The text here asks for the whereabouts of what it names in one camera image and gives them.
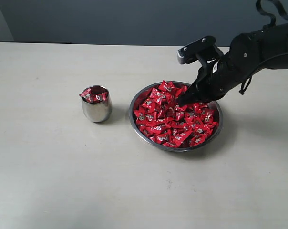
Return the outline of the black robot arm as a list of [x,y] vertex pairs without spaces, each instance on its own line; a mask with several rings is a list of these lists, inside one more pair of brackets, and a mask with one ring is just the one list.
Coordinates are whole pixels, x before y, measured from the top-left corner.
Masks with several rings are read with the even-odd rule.
[[288,69],[288,15],[280,1],[272,3],[287,20],[286,24],[276,25],[275,15],[264,11],[258,0],[257,11],[268,16],[270,23],[261,30],[236,36],[227,53],[216,46],[213,36],[203,37],[178,50],[180,64],[201,63],[195,81],[178,96],[179,105],[219,100],[238,85],[240,94],[244,94],[253,75],[259,71]]

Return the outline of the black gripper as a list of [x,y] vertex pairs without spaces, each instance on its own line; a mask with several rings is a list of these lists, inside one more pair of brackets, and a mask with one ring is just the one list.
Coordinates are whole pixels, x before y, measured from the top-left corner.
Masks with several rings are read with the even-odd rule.
[[244,73],[229,58],[214,60],[199,68],[196,80],[178,96],[176,102],[179,105],[188,105],[218,100],[243,79]]

